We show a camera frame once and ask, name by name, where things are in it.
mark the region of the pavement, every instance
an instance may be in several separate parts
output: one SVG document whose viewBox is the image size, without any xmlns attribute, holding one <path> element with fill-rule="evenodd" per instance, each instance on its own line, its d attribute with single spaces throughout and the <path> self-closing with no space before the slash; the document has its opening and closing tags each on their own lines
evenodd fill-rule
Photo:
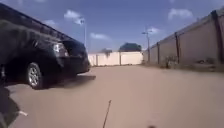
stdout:
<svg viewBox="0 0 224 128">
<path fill-rule="evenodd" d="M 5 89 L 27 115 L 19 113 L 9 128 L 223 128 L 223 78 L 122 66 L 93 68 L 40 91 L 13 84 Z"/>
</svg>

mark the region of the tree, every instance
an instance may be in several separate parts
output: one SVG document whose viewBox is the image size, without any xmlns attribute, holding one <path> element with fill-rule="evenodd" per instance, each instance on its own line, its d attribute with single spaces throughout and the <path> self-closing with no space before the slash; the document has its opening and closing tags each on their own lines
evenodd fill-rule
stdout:
<svg viewBox="0 0 224 128">
<path fill-rule="evenodd" d="M 142 46 L 136 43 L 125 43 L 119 48 L 119 52 L 136 52 L 142 51 Z"/>
<path fill-rule="evenodd" d="M 100 53 L 104 53 L 104 54 L 106 54 L 107 56 L 109 56 L 110 55 L 110 53 L 112 53 L 113 51 L 111 50 L 111 49 L 106 49 L 106 48 L 104 48 L 104 49 L 102 49 L 101 51 L 100 51 Z"/>
</svg>

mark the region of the cloud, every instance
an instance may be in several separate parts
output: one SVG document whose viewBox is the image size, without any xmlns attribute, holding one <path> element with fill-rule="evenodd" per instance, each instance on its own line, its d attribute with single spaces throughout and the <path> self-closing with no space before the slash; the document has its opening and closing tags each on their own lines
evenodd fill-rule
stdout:
<svg viewBox="0 0 224 128">
<path fill-rule="evenodd" d="M 72 10 L 67 10 L 67 12 L 64 14 L 64 18 L 79 25 L 84 23 L 84 18 L 81 16 L 81 14 Z"/>
<path fill-rule="evenodd" d="M 38 3 L 44 3 L 44 2 L 46 2 L 46 0 L 35 0 L 36 2 L 38 2 Z"/>
<path fill-rule="evenodd" d="M 90 37 L 98 40 L 110 40 L 110 37 L 108 37 L 107 35 L 99 33 L 91 33 Z"/>
<path fill-rule="evenodd" d="M 188 9 L 172 8 L 168 14 L 168 19 L 172 20 L 174 17 L 179 17 L 181 19 L 188 19 L 193 17 L 193 13 Z"/>
<path fill-rule="evenodd" d="M 161 30 L 158 28 L 155 28 L 155 27 L 151 27 L 148 29 L 148 32 L 151 35 L 156 35 L 156 34 L 159 34 L 161 32 Z"/>
<path fill-rule="evenodd" d="M 176 0 L 169 0 L 171 4 L 175 3 Z"/>
<path fill-rule="evenodd" d="M 49 25 L 49 26 L 53 27 L 53 28 L 57 28 L 58 27 L 58 24 L 54 20 L 45 20 L 44 23 L 46 25 Z"/>
</svg>

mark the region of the light pole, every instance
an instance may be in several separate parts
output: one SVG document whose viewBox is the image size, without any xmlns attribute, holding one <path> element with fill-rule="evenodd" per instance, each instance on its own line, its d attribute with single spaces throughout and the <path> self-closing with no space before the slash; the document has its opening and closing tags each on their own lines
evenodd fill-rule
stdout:
<svg viewBox="0 0 224 128">
<path fill-rule="evenodd" d="M 84 26 L 84 46 L 87 49 L 87 25 L 86 25 L 86 20 L 83 17 L 80 17 L 80 25 Z"/>
<path fill-rule="evenodd" d="M 150 40 L 149 40 L 149 31 L 148 31 L 147 27 L 146 27 L 145 32 L 143 32 L 142 34 L 145 34 L 146 38 L 147 38 L 147 43 L 148 43 L 148 63 L 150 63 Z"/>
</svg>

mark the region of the pole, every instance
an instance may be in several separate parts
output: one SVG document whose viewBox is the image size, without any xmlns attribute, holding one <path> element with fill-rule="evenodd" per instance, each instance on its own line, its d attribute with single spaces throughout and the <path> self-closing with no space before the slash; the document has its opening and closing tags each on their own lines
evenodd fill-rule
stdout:
<svg viewBox="0 0 224 128">
<path fill-rule="evenodd" d="M 84 45 L 87 49 L 86 33 L 87 33 L 87 26 L 86 26 L 86 22 L 85 22 L 85 24 L 84 24 Z"/>
<path fill-rule="evenodd" d="M 149 64 L 150 63 L 150 40 L 149 40 L 149 32 L 147 27 L 145 31 L 146 31 L 146 38 L 148 43 L 148 64 Z"/>
</svg>

